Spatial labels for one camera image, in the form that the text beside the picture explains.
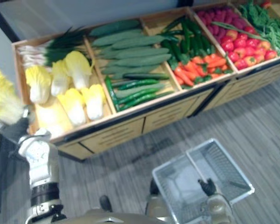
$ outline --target gray wall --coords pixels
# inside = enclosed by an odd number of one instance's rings
[[[0,12],[21,40],[174,8],[177,0],[17,0]]]
[[[6,77],[15,83],[14,58],[10,40],[0,29],[0,69]]]

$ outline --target wire shopping basket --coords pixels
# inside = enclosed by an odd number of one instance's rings
[[[210,139],[153,170],[154,180],[177,224],[207,220],[208,197],[198,179],[210,178],[230,205],[254,192],[254,187],[224,147]]]

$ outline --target carrot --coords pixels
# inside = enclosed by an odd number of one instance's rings
[[[195,63],[189,61],[186,65],[183,66],[185,68],[185,70],[190,71],[192,73],[195,73],[196,75],[198,75],[198,72],[196,70],[196,68],[198,67]]]
[[[211,54],[210,55],[211,59],[221,59],[222,57],[220,55],[218,55],[217,53]]]
[[[211,78],[218,78],[218,77],[220,77],[220,75],[219,75],[219,74],[216,74],[216,73],[213,73],[213,74],[211,74],[210,76],[211,76]]]
[[[207,75],[207,71],[204,71],[201,65],[197,66],[196,71],[202,77],[205,77]]]
[[[193,72],[190,72],[190,71],[186,71],[186,70],[183,70],[184,74],[191,80],[191,81],[195,81],[195,79],[197,77],[199,77],[198,74],[196,73],[193,73]]]
[[[185,84],[185,82],[181,78],[179,78],[178,76],[175,76],[175,78],[176,78],[179,85],[184,85]]]
[[[202,64],[204,63],[204,61],[202,60],[202,58],[200,56],[196,56],[192,58],[192,62],[196,63],[196,64]]]
[[[216,60],[212,63],[209,63],[207,65],[208,68],[214,68],[214,67],[220,67],[226,64],[226,59],[225,58],[221,58],[219,60]]]
[[[208,68],[208,69],[207,69],[207,71],[208,71],[209,73],[214,73],[215,70],[216,70],[216,68]]]
[[[227,65],[225,64],[225,65],[221,66],[221,69],[222,69],[222,71],[225,71],[225,70],[228,69],[228,67],[227,67]]]
[[[187,77],[187,75],[185,74],[185,71],[182,70],[180,67],[177,67],[175,70],[174,70],[174,74],[179,77],[182,81],[185,82],[185,84],[189,85],[189,86],[193,86],[194,83],[189,80],[189,78]]]
[[[210,55],[207,55],[203,58],[204,62],[206,63],[211,63],[213,61],[213,59],[210,57]]]

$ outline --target green onion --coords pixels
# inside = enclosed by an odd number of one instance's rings
[[[240,33],[247,34],[248,37],[250,37],[250,38],[259,39],[259,40],[262,40],[262,41],[267,41],[267,39],[262,38],[261,36],[257,36],[257,35],[251,34],[251,33],[249,33],[249,32],[243,31],[243,30],[238,29],[238,28],[236,28],[235,26],[230,25],[230,24],[228,24],[228,23],[224,23],[224,22],[211,22],[211,23],[212,23],[212,24],[215,24],[215,25],[217,25],[217,26],[219,26],[219,27],[223,27],[223,28],[225,28],[225,29],[232,29],[232,30],[236,30],[236,31],[238,31],[238,32],[240,32]]]

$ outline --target floor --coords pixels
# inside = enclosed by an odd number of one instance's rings
[[[256,192],[235,204],[238,224],[280,224],[280,79],[196,117],[114,147],[84,163],[60,157],[60,196],[68,217],[98,207],[107,194],[118,212],[144,213],[152,169],[217,138]],[[3,178],[0,224],[22,224],[29,207],[28,167],[11,160]]]

